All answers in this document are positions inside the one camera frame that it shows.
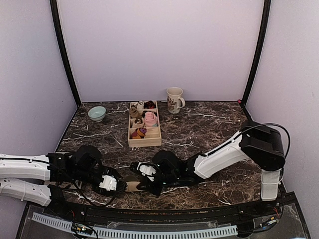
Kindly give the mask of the cream olive striped sock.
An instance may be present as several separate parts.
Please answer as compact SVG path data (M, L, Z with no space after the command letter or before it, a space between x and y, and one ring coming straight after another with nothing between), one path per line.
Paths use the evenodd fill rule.
M124 178L124 182L127 185L125 192L140 192L149 190L148 180L144 176L136 177L134 175L128 175Z

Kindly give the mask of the maroon purple orange striped sock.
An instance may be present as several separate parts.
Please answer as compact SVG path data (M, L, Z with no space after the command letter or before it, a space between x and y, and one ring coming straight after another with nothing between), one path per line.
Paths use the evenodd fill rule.
M147 129L144 127L136 128L130 136L130 139L143 139L145 138Z

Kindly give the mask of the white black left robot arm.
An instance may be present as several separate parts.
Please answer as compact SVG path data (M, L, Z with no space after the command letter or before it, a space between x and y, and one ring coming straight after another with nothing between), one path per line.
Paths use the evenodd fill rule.
M63 191L55 183L68 182L79 190L79 182L114 199L127 189L126 182L111 167L104 166L99 152L49 153L39 156L0 156L0 193L51 207L59 217L70 213Z

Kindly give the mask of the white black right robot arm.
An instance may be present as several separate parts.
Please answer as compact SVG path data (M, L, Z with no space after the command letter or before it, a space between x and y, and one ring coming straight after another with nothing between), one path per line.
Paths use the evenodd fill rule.
M188 160L161 150L151 162L134 162L130 170L142 176L139 190L158 196L164 187L197 185L215 173L243 160L251 159L261 169L261 200L254 211L265 216L274 207L279 183L289 150L283 148L276 123L247 120L230 139L207 153L197 153Z

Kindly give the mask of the cream green rolled sock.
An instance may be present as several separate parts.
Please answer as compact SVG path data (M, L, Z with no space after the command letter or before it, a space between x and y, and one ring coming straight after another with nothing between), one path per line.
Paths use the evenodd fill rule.
M144 121L144 118L136 118L134 121L133 121L133 124L132 124L132 128L143 128L145 125L145 121Z

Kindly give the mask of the pink rolled sock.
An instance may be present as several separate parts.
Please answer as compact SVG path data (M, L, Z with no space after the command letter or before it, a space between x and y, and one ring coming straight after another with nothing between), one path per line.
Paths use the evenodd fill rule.
M158 118L153 115L152 113L150 113L150 116L148 114L146 114L146 116L144 117L145 120L145 126L146 127L157 127L158 126Z

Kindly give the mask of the beige rolled sock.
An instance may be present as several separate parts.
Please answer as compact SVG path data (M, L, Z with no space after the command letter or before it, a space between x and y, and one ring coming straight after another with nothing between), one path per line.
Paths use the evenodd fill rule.
M132 106L129 109L129 113L130 113L130 117L132 119L141 119L142 118L141 114L139 113L139 111L137 110L137 108L135 106Z

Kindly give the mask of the black red rolled sock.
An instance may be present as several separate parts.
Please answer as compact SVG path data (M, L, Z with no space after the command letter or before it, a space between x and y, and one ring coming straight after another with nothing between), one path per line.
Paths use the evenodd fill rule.
M156 104L153 101L147 101L144 103L144 109L155 109Z

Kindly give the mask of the white ribbed rolled sock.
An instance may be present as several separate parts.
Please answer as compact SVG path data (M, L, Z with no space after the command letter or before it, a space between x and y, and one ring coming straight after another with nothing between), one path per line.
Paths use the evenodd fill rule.
M145 106L145 102L144 102L144 101L139 101L139 102L136 104L137 110L143 110L143 109L144 109L144 106Z

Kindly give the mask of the light blue ceramic bowl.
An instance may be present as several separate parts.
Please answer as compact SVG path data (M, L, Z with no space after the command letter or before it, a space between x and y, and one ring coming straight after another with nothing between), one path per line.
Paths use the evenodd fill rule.
M96 106L88 111L88 117L95 122L101 122L105 115L106 109L103 106Z

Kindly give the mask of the seashell coral ceramic mug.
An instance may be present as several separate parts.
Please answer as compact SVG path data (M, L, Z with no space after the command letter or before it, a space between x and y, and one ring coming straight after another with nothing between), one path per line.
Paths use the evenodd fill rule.
M171 114L178 114L186 103L183 95L183 89L179 87L170 87L166 90L167 93L167 109Z

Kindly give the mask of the black front frame rail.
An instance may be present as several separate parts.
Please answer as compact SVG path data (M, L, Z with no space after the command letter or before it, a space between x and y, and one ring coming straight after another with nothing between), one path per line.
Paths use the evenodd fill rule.
M28 203L22 222L27 222L33 213L42 213L52 218L89 224L105 224L108 221L141 223L179 223L184 221L218 220L234 222L285 214L300 214L300 207L293 192L281 193L273 202L263 202L256 190L243 192L230 189L210 191L207 187L195 189L175 188L160 196L149 193L126 193L110 205L95 207L69 198L61 207L44 208Z

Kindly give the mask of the black left corner post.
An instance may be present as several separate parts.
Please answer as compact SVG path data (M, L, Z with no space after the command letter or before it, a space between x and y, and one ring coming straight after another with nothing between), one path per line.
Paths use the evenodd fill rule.
M59 10L58 10L58 2L56 0L50 0L49 2L50 2L51 15L52 15L53 25L55 29L56 39L57 39L57 43L58 43L58 47L60 51L60 56L61 56L64 70L66 73L68 84L72 92L73 99L75 101L76 106L79 107L82 104L82 102L80 100L80 96L76 87L76 83L73 77L71 65L68 58L68 53L67 53L67 49L66 49L66 45L64 41L62 25L61 25Z

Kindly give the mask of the black corner post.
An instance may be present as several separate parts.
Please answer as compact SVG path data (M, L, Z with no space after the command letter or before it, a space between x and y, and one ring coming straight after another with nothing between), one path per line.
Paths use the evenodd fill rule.
M256 43L256 49L255 49L250 73L248 76L247 84L244 90L243 97L241 99L241 103L244 106L247 105L247 102L249 100L249 96L253 87L256 73L257 73L260 57L263 50L264 40L266 36L268 20L270 15L270 8L271 8L271 0L264 0L260 29L259 29L258 39Z
M76 106L79 107L82 104L82 102L80 100L80 96L76 87L76 83L73 77L71 65L68 58L68 53L67 53L67 49L66 49L66 45L64 41L62 25L61 25L59 10L58 10L58 2L56 0L50 0L49 2L50 2L51 15L52 15L53 25L55 29L56 39L57 39L57 43L58 43L58 47L60 51L60 56L61 56L64 70L66 73L68 84L72 92L73 99L75 101Z

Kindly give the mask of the black right corner post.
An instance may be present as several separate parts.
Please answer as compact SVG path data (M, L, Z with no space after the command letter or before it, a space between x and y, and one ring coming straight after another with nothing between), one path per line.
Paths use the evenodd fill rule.
M247 102L249 100L249 96L253 87L256 73L257 73L260 57L263 50L264 40L266 36L268 20L270 15L270 8L271 8L271 0L264 0L260 29L259 29L258 39L256 43L256 49L255 49L250 73L248 76L247 84L244 90L243 97L241 99L241 103L244 106L247 105Z

